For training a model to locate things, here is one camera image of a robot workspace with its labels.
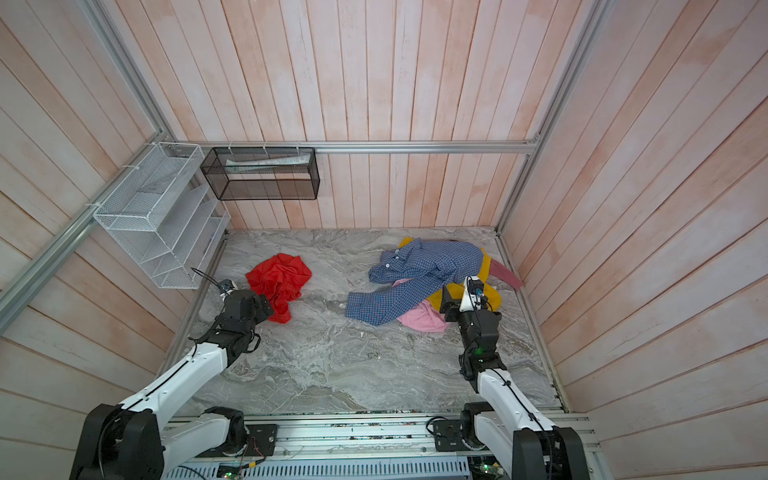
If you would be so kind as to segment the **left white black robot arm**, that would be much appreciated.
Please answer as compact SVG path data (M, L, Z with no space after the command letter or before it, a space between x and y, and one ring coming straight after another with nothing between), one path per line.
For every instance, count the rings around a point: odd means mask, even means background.
M86 416L71 478L160 479L207 451L245 456L254 442L240 410L211 407L181 427L167 426L200 388L258 348L256 327L274 313L266 296L252 290L229 290L223 299L186 356L145 388Z

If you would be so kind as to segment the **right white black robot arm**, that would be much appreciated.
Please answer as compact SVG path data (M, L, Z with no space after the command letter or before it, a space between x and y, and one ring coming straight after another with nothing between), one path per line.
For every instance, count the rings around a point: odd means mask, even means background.
M490 450L511 479L588 479L581 437L541 413L502 362L497 352L502 315L490 309L483 282L467 277L460 299L444 287L440 312L459 327L460 374L482 397L462 411L463 443Z

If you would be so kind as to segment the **red cloth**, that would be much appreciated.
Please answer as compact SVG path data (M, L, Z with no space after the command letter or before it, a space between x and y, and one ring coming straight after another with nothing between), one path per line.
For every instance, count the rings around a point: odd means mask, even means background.
M286 324L292 318L290 303L301 297L312 272L300 256L278 253L255 266L245 278L256 294L269 301L274 311L270 321Z

